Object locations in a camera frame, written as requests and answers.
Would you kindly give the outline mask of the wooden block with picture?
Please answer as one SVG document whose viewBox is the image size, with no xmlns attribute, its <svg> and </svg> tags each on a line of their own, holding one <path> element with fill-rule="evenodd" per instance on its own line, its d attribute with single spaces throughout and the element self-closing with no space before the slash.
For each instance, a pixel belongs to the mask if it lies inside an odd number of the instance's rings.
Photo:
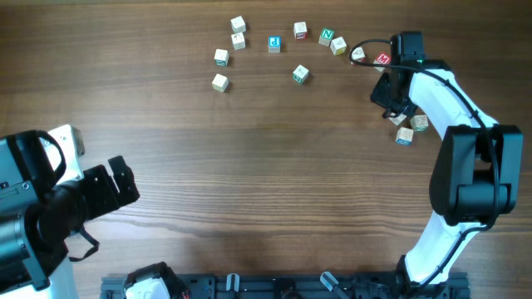
<svg viewBox="0 0 532 299">
<path fill-rule="evenodd" d="M 406 115 L 400 114 L 400 115 L 391 115 L 388 119 L 394 124 L 394 125 L 400 125 L 405 119 L 407 118 Z"/>
</svg>

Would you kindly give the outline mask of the wooden block green Z side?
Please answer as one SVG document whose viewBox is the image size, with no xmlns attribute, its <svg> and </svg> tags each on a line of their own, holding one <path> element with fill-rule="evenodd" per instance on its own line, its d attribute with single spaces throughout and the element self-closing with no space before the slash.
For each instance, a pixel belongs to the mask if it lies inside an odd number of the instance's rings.
<svg viewBox="0 0 532 299">
<path fill-rule="evenodd" d="M 429 127 L 427 115 L 414 115 L 410 120 L 411 128 L 414 131 L 424 131 Z"/>
</svg>

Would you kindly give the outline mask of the red letter U block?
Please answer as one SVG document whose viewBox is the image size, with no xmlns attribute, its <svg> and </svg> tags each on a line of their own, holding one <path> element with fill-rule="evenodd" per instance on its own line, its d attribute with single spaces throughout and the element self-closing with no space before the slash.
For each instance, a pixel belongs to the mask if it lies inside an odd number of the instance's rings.
<svg viewBox="0 0 532 299">
<path fill-rule="evenodd" d="M 406 127 L 401 127 L 397 131 L 396 143 L 399 145 L 408 146 L 411 144 L 413 140 L 413 135 L 414 135 L 414 130 L 406 128 Z"/>
</svg>

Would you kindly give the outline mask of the wooden block green letter side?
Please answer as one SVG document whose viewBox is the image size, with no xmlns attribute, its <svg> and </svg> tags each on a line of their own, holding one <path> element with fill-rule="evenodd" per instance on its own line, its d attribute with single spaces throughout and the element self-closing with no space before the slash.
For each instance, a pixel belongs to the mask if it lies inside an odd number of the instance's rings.
<svg viewBox="0 0 532 299">
<path fill-rule="evenodd" d="M 302 65 L 297 66 L 296 69 L 293 71 L 293 79 L 300 85 L 302 85 L 306 81 L 308 76 L 309 70 Z"/>
</svg>

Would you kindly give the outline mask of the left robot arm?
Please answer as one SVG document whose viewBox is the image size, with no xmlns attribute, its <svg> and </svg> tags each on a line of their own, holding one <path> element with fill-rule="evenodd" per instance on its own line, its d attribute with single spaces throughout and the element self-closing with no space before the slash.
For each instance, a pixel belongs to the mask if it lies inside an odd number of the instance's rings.
<svg viewBox="0 0 532 299">
<path fill-rule="evenodd" d="M 3 298 L 76 298 L 72 264 L 65 241 L 80 234 L 100 244 L 84 228 L 94 218 L 135 202 L 139 192 L 123 157 L 85 170 L 78 179 L 76 158 L 59 151 L 49 158 L 44 143 L 60 149 L 43 130 L 1 139 L 1 296 Z"/>
</svg>

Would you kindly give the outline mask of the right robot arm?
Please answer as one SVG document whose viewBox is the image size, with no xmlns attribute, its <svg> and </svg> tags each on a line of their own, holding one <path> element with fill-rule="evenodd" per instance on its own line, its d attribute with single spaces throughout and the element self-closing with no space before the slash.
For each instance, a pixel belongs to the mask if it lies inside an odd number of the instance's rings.
<svg viewBox="0 0 532 299">
<path fill-rule="evenodd" d="M 370 95 L 384 117 L 422 109 L 441 137 L 429 183 L 433 213 L 416 246 L 402 259 L 404 294 L 441 289 L 466 244 L 515 206 L 524 136 L 483 113 L 442 60 L 428 60 L 420 32 L 391 37 L 391 56 Z"/>
</svg>

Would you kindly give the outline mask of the red letter M block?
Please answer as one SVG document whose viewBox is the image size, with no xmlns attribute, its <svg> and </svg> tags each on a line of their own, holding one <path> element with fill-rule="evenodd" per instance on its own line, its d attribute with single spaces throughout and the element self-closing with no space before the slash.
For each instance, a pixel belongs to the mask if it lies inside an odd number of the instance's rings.
<svg viewBox="0 0 532 299">
<path fill-rule="evenodd" d="M 381 65 L 388 65 L 391 63 L 391 60 L 391 57 L 387 53 L 381 52 L 373 62 L 374 68 L 380 72 L 383 72 L 385 67 L 381 67 Z"/>
</svg>

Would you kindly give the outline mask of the wooden block red picture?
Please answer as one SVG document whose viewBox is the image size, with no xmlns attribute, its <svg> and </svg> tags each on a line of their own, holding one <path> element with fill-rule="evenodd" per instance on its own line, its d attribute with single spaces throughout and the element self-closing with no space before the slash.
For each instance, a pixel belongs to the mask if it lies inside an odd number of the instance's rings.
<svg viewBox="0 0 532 299">
<path fill-rule="evenodd" d="M 357 62 L 365 62 L 366 55 L 362 47 L 353 48 L 350 52 L 350 62 L 352 65 L 355 65 Z"/>
</svg>

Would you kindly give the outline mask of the wooden block yellow edge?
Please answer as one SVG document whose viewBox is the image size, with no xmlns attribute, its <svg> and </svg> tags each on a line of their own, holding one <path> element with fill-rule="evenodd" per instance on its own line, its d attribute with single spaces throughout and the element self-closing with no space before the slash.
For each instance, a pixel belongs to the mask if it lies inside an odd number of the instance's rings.
<svg viewBox="0 0 532 299">
<path fill-rule="evenodd" d="M 330 48 L 334 56 L 344 53 L 347 49 L 347 43 L 343 37 L 337 37 L 331 40 Z"/>
</svg>

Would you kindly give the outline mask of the green letter N block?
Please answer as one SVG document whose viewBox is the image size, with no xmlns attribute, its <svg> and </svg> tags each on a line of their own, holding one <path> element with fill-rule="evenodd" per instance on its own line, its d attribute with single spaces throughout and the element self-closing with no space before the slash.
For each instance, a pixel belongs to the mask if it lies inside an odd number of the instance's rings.
<svg viewBox="0 0 532 299">
<path fill-rule="evenodd" d="M 322 46 L 329 47 L 334 37 L 334 33 L 335 31 L 332 29 L 326 27 L 323 28 L 320 33 L 318 43 Z"/>
</svg>

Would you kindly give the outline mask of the wooden block red side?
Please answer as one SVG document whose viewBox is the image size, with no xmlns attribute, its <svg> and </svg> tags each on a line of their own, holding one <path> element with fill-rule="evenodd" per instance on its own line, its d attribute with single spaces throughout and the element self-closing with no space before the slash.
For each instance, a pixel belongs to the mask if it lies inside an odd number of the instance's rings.
<svg viewBox="0 0 532 299">
<path fill-rule="evenodd" d="M 293 25 L 294 38 L 296 40 L 306 39 L 308 37 L 308 28 L 306 22 L 295 22 Z"/>
</svg>

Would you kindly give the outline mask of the blue letter P block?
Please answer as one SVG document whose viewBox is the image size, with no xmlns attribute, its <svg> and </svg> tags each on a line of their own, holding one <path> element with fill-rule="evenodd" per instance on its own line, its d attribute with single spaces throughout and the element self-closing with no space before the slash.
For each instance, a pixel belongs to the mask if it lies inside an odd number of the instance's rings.
<svg viewBox="0 0 532 299">
<path fill-rule="evenodd" d="M 281 52 L 281 37 L 280 36 L 270 36 L 268 38 L 268 52 L 269 53 L 280 53 Z"/>
</svg>

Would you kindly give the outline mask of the wooden block yellow side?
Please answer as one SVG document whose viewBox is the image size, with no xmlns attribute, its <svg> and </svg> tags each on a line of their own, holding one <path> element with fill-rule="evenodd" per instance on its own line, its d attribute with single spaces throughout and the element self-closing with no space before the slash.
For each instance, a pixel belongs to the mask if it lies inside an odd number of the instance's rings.
<svg viewBox="0 0 532 299">
<path fill-rule="evenodd" d="M 223 76 L 221 74 L 216 74 L 212 81 L 213 89 L 219 92 L 225 92 L 228 85 L 229 85 L 228 77 Z"/>
</svg>

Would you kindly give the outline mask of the wooden block with drawing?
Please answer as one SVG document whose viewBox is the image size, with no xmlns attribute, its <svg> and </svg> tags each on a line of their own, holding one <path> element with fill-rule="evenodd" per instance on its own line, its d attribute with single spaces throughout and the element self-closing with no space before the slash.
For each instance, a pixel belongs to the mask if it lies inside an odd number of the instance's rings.
<svg viewBox="0 0 532 299">
<path fill-rule="evenodd" d="M 246 47 L 245 37 L 242 32 L 232 34 L 231 41 L 235 50 L 244 49 Z"/>
</svg>

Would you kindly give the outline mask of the plain wooden block top-left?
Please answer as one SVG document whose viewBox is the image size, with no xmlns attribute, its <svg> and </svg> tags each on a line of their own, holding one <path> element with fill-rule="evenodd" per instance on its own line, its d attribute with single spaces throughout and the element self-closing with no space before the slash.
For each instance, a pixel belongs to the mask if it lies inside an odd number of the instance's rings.
<svg viewBox="0 0 532 299">
<path fill-rule="evenodd" d="M 234 33 L 243 33 L 246 31 L 246 23 L 242 16 L 232 18 L 230 24 Z"/>
</svg>

